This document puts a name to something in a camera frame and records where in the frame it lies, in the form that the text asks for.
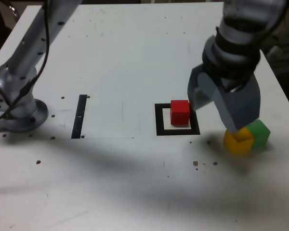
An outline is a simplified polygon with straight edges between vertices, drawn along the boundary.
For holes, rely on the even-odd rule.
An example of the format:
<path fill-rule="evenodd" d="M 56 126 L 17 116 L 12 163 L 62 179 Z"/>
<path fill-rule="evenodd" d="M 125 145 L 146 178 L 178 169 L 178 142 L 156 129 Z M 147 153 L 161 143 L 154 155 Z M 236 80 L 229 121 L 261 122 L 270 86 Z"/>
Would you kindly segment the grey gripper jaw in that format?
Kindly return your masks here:
<path fill-rule="evenodd" d="M 259 118 L 261 95 L 255 75 L 233 92 L 218 86 L 214 92 L 214 103 L 220 118 L 230 132 L 237 132 Z"/>
<path fill-rule="evenodd" d="M 205 68 L 204 64 L 192 69 L 187 95 L 193 111 L 197 111 L 211 102 L 214 102 L 216 108 L 218 108 L 215 96 L 216 90 L 217 78 Z"/>

